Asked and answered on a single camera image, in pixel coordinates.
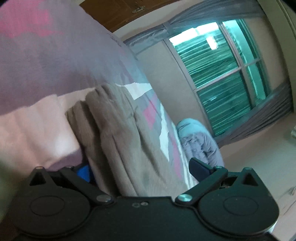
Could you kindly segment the grey fleece pants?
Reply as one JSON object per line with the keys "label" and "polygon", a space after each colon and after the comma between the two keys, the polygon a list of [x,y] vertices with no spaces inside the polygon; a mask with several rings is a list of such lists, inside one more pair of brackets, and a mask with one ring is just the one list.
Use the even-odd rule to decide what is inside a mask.
{"label": "grey fleece pants", "polygon": [[125,87],[98,86],[69,108],[66,117],[102,191],[177,197],[187,190]]}

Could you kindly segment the folded blue grey duvet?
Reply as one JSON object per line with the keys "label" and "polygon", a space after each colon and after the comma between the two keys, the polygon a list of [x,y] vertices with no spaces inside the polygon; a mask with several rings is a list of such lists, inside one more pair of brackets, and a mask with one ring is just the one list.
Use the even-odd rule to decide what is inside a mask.
{"label": "folded blue grey duvet", "polygon": [[186,118],[177,124],[176,129],[188,160],[196,158],[212,167],[224,166],[217,142],[201,122]]}

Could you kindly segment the grey curtain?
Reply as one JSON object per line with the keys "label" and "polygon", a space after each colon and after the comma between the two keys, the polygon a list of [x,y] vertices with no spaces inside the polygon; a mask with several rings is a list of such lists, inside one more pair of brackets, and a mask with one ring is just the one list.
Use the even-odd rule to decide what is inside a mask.
{"label": "grey curtain", "polygon": [[202,1],[125,40],[135,53],[168,40],[194,84],[219,146],[250,137],[290,114],[290,84],[271,90],[245,19],[258,1]]}

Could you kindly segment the window with green shutters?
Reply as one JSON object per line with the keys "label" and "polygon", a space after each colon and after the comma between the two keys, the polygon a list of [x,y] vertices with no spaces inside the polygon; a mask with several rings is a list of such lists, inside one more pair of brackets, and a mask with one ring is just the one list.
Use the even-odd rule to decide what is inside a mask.
{"label": "window with green shutters", "polygon": [[169,38],[215,136],[270,94],[265,66],[243,19],[211,22]]}

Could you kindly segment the striped pink grey bedsheet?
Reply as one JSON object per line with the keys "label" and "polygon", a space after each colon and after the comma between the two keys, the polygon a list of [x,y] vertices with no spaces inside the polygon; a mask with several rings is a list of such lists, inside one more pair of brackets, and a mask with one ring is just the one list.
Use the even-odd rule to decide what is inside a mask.
{"label": "striped pink grey bedsheet", "polygon": [[1,202],[37,166],[89,162],[66,117],[103,84],[125,87],[187,190],[196,181],[177,130],[130,49],[71,1],[1,6]]}

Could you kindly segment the brown wooden door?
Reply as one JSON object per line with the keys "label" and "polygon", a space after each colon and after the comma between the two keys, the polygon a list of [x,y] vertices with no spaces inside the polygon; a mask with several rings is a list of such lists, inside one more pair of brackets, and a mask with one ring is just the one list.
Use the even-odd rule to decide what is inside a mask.
{"label": "brown wooden door", "polygon": [[85,0],[80,6],[107,30],[114,32],[133,20],[175,0]]}

